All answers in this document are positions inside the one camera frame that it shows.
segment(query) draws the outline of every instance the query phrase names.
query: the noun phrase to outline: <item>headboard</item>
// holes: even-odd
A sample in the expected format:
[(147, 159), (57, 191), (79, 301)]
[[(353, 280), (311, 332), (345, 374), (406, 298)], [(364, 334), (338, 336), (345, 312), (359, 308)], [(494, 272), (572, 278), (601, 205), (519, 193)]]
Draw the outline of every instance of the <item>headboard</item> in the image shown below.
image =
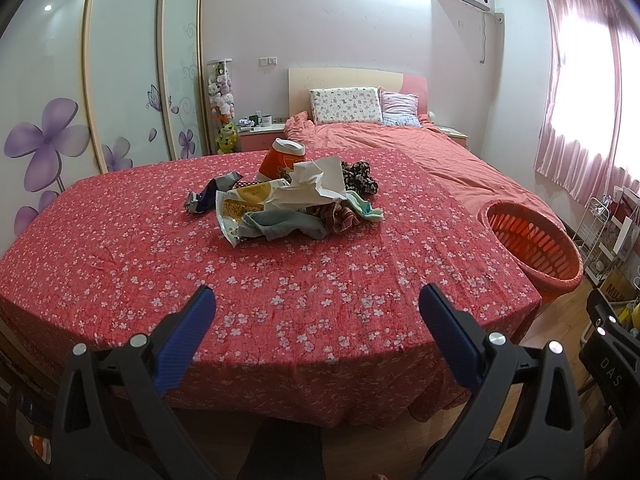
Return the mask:
[(309, 90), (350, 86), (382, 86), (390, 92), (418, 94), (418, 113), (427, 113), (427, 80), (397, 72), (364, 68), (289, 68), (289, 116), (306, 110), (311, 118)]

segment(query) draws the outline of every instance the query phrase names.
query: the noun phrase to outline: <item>black floral cloth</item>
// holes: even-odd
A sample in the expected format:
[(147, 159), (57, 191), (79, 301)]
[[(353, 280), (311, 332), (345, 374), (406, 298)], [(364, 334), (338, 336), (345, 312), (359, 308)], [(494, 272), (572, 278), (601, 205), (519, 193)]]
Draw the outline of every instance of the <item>black floral cloth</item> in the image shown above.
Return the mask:
[(354, 164), (342, 163), (342, 176), (347, 190), (355, 191), (360, 196), (376, 194), (378, 183), (370, 176), (371, 167), (368, 162), (361, 160)]

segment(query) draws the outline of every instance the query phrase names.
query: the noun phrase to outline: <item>pink drawer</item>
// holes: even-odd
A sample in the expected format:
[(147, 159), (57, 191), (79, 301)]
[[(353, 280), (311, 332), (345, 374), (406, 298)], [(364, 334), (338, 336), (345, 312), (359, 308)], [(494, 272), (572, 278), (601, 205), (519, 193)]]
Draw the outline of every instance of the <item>pink drawer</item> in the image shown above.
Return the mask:
[(286, 139), (283, 132), (263, 133), (240, 136), (240, 149), (243, 152), (259, 152), (268, 150), (277, 138)]

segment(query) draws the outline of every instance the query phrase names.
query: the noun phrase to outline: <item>blue gripper pad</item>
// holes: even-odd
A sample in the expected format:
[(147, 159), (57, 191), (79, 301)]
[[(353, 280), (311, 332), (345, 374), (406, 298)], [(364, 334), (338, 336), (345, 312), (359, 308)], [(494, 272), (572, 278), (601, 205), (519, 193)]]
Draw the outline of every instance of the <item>blue gripper pad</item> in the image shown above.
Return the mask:
[(164, 396), (177, 388), (216, 314), (216, 297), (203, 287), (180, 312), (180, 321), (156, 356), (154, 386)]
[(435, 285), (420, 291), (418, 307), (422, 320), (461, 386), (472, 392), (482, 385), (482, 356), (453, 314), (453, 307)]

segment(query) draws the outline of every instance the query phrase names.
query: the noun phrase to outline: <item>yellow plush toy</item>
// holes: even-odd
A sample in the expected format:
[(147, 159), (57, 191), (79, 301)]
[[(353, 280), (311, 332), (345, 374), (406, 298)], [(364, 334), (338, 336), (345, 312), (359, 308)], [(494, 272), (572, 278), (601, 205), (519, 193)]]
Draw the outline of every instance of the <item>yellow plush toy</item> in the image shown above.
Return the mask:
[(216, 142), (218, 144), (218, 154), (232, 153), (234, 146), (238, 141), (238, 134), (236, 134), (236, 126), (233, 123), (225, 124), (218, 131), (216, 136)]

